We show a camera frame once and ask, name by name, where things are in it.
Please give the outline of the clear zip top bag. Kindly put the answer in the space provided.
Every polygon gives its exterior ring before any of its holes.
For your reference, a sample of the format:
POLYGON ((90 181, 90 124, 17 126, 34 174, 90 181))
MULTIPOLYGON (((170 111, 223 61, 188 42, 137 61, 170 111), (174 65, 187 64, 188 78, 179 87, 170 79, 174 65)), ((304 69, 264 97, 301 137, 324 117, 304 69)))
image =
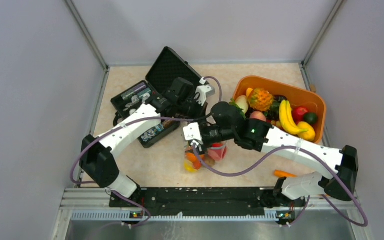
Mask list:
MULTIPOLYGON (((194 153, 193 152, 193 149, 192 149, 192 146, 190 146, 190 145, 188 145, 186 148, 185 148, 185 152, 191 152, 191 153, 194 153)), ((204 159, 205 159, 205 157, 210 157, 209 155, 208 155, 208 148, 205 150, 205 151, 202 151, 202 150, 200 150, 200 149, 198 149, 198 152, 200 153, 200 157, 201 157, 201 159, 204 161, 204 159)))

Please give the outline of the red apple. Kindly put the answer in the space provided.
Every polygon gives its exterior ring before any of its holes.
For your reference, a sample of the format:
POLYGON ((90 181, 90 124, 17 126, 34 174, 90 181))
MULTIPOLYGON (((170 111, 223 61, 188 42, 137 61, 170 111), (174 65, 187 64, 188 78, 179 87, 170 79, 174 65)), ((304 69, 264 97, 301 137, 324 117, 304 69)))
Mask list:
POLYGON ((223 160, 227 154, 227 145, 225 142, 213 143, 207 149, 208 155, 216 162, 223 160))

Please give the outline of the brown potato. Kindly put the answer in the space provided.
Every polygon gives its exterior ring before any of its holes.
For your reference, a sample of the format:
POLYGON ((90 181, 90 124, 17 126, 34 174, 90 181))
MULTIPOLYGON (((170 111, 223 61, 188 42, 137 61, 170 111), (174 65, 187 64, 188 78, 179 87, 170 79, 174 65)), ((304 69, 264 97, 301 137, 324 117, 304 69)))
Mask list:
POLYGON ((216 164, 216 161, 213 160, 211 157, 205 157, 203 161, 204 161, 208 166, 210 166, 211 168, 214 167, 214 165, 216 164))

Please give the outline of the orange tangerine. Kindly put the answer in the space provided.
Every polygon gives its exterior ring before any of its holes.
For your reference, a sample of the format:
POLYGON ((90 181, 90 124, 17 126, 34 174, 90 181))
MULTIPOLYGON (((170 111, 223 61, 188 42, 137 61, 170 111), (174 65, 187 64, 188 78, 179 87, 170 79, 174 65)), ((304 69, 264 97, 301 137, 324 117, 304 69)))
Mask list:
POLYGON ((198 158, 195 156, 193 152, 185 152, 184 163, 190 163, 197 170, 199 170, 202 167, 201 162, 198 160, 198 158))

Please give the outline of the yellow orange peach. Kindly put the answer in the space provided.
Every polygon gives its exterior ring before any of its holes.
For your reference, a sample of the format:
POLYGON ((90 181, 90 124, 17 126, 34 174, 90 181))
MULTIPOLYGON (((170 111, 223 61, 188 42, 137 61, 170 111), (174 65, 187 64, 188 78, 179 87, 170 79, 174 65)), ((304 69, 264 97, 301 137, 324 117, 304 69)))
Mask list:
POLYGON ((189 162, 185 162, 183 164, 183 167, 184 169, 189 172, 189 173, 195 173, 197 172, 198 170, 194 168, 194 165, 193 164, 190 164, 189 162))

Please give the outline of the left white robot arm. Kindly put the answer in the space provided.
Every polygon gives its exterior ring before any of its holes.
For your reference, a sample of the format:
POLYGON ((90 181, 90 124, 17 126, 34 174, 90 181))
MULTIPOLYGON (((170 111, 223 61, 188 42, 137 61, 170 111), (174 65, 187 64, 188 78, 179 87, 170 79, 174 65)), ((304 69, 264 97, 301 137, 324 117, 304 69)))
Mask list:
POLYGON ((198 86, 178 77, 162 94, 153 93, 111 130, 86 136, 77 159, 79 167, 100 187, 118 192, 129 207, 140 202, 139 186, 122 173, 116 158, 136 139, 162 121, 195 122, 204 119, 207 98, 215 89, 204 78, 198 86))

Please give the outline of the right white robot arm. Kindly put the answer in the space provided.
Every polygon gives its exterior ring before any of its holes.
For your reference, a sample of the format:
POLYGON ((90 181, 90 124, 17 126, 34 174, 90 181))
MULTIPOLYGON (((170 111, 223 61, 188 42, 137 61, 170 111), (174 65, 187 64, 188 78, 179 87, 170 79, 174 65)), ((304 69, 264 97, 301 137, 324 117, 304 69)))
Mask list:
POLYGON ((236 106, 227 102, 213 106, 210 116, 214 118, 214 124, 198 125, 200 145, 210 147, 232 140, 242 149, 265 152, 263 160, 269 155, 280 155, 314 170, 306 175, 279 179, 273 192, 277 205, 287 206, 300 197, 322 194, 345 202, 356 200, 359 163, 355 147, 346 145, 339 149, 318 145, 266 121, 244 118, 236 106))

